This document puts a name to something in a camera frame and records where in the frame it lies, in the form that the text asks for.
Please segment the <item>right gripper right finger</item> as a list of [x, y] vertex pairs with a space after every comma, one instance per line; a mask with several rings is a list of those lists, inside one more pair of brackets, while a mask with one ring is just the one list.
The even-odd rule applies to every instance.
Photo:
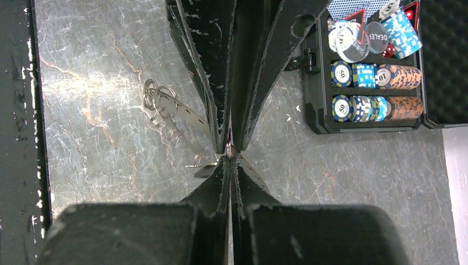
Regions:
[[395, 224], [372, 205], [285, 205], [241, 156], [230, 160], [236, 264], [409, 264]]

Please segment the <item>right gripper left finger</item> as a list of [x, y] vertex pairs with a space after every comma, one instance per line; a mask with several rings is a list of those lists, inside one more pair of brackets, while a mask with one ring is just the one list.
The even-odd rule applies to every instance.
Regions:
[[229, 165], [176, 203], [76, 204], [46, 234], [38, 264], [227, 264]]

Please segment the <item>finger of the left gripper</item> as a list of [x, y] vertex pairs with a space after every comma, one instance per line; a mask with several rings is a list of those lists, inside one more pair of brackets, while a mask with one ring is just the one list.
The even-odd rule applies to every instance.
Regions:
[[232, 81], [233, 146], [244, 151], [279, 75], [328, 1], [240, 1]]
[[203, 102], [214, 151], [225, 152], [236, 1], [166, 1], [171, 36]]

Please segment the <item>silver key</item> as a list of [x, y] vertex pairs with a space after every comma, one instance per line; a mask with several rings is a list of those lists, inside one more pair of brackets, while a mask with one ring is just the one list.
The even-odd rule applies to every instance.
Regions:
[[184, 167], [185, 168], [204, 168], [204, 167], [214, 167], [216, 165], [217, 163], [205, 163], [205, 164], [199, 164], [199, 165], [186, 165]]

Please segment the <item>silver keyring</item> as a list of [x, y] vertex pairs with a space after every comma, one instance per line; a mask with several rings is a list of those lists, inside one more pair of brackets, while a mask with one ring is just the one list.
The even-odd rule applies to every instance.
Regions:
[[229, 158], [233, 157], [232, 145], [230, 142], [226, 143], [226, 156]]

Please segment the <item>black key tag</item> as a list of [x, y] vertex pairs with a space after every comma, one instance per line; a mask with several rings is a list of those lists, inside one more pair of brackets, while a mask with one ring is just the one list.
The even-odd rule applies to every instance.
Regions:
[[208, 178], [211, 176], [211, 174], [213, 173], [214, 169], [216, 168], [216, 165], [206, 165], [206, 166], [203, 166], [202, 168], [200, 168], [199, 170], [197, 170], [195, 173], [194, 173], [194, 177], [195, 178]]

